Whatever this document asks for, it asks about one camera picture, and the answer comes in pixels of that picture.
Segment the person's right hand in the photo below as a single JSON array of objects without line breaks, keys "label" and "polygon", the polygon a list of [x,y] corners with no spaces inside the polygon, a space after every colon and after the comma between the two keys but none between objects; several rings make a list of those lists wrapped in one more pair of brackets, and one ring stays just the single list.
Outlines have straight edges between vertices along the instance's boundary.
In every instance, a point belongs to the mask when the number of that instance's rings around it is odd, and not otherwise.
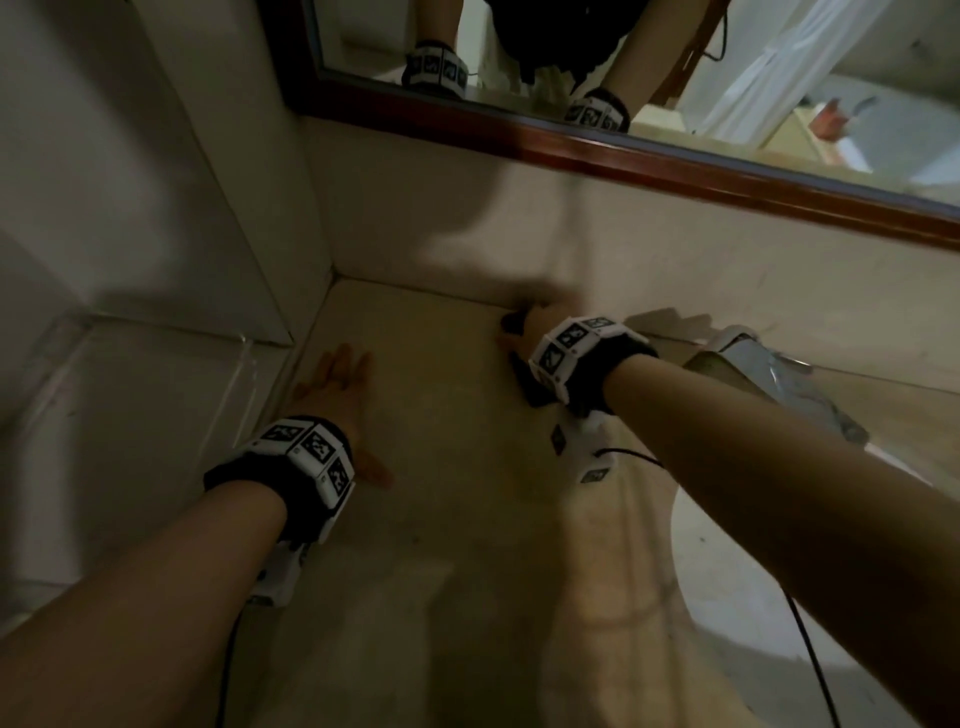
[{"label": "person's right hand", "polygon": [[529,360],[542,339],[559,324],[583,313],[577,297],[549,303],[533,303],[522,310],[510,311],[502,317],[496,344],[504,352]]}]

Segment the person's left hand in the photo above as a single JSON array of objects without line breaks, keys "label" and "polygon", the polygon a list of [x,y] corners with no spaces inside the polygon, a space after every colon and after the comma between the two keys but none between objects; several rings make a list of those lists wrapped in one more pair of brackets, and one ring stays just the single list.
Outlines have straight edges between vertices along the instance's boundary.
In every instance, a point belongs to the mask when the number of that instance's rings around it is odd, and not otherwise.
[{"label": "person's left hand", "polygon": [[358,478],[358,439],[364,436],[364,422],[374,376],[374,356],[355,354],[351,345],[341,344],[325,352],[306,383],[294,386],[284,416],[311,416],[330,421],[349,443],[351,461]]}]

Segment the small black object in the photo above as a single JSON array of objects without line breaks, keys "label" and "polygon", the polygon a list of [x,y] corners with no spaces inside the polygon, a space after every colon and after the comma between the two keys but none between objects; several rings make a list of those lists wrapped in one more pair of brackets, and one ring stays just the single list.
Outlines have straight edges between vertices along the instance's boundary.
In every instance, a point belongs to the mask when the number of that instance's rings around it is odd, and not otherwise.
[{"label": "small black object", "polygon": [[[525,319],[530,310],[530,306],[525,306],[522,309],[510,311],[503,315],[499,321],[499,334],[503,336],[522,336]],[[542,408],[558,404],[559,400],[556,394],[549,386],[545,387],[539,382],[526,359],[521,358],[512,349],[507,351],[507,357],[515,381],[528,406]]]}]

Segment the person's right forearm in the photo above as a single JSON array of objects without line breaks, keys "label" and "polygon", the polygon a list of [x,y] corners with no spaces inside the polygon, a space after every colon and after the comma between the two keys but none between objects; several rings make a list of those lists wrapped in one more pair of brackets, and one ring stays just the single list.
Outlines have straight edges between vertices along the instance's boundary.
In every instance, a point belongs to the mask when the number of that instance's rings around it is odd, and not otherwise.
[{"label": "person's right forearm", "polygon": [[609,409],[926,728],[960,724],[960,502],[784,407],[645,355]]}]

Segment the person's left forearm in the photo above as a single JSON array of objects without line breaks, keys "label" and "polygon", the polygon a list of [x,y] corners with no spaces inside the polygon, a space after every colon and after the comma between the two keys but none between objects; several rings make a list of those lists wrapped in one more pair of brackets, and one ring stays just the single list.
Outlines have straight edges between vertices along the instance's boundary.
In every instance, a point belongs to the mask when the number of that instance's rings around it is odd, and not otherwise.
[{"label": "person's left forearm", "polygon": [[163,728],[227,641],[286,522],[234,481],[0,639],[0,728]]}]

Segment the black white marker wrist band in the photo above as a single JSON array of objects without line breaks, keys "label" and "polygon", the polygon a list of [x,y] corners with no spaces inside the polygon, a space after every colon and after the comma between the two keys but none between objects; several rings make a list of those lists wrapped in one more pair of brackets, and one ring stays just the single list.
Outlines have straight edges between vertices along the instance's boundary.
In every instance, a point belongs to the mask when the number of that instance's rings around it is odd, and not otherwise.
[{"label": "black white marker wrist band", "polygon": [[280,543],[312,545],[328,537],[354,491],[352,447],[326,418],[281,418],[202,477],[205,491],[234,481],[263,485],[282,500]]},{"label": "black white marker wrist band", "polygon": [[607,317],[569,317],[544,334],[527,363],[543,386],[572,415],[614,415],[604,394],[606,378],[628,358],[659,358],[650,341]]}]

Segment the chrome faucet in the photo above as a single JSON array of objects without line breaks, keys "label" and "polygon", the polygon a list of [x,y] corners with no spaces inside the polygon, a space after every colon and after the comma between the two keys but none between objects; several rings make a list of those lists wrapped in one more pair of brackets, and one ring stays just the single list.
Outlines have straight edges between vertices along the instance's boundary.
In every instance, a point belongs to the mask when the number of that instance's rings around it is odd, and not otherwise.
[{"label": "chrome faucet", "polygon": [[765,346],[746,326],[722,329],[683,368],[762,396],[859,448],[870,441],[867,429],[812,381],[809,364]]}]

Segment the wooden framed mirror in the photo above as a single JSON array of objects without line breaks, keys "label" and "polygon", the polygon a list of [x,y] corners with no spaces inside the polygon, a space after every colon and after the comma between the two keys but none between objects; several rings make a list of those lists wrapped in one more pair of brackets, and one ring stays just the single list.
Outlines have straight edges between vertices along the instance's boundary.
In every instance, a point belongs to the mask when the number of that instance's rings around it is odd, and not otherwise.
[{"label": "wooden framed mirror", "polygon": [[876,182],[791,171],[747,158],[823,72],[803,52],[781,72],[750,72],[733,93],[747,135],[741,156],[646,140],[630,133],[647,104],[679,99],[731,0],[481,0],[490,12],[494,66],[478,65],[479,90],[508,101],[546,91],[545,112],[510,111],[468,95],[471,68],[458,46],[466,0],[403,0],[401,85],[329,66],[341,45],[336,18],[316,0],[256,0],[287,106],[349,123],[508,159],[545,164],[684,197],[731,204],[861,233],[960,252],[960,205],[883,191]]}]

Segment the white sink basin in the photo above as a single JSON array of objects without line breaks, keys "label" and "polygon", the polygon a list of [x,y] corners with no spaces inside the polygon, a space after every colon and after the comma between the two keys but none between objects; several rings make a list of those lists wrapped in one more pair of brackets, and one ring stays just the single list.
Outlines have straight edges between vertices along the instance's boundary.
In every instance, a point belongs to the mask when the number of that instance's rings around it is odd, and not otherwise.
[{"label": "white sink basin", "polygon": [[920,728],[753,557],[680,489],[678,587],[718,669],[767,728]]}]

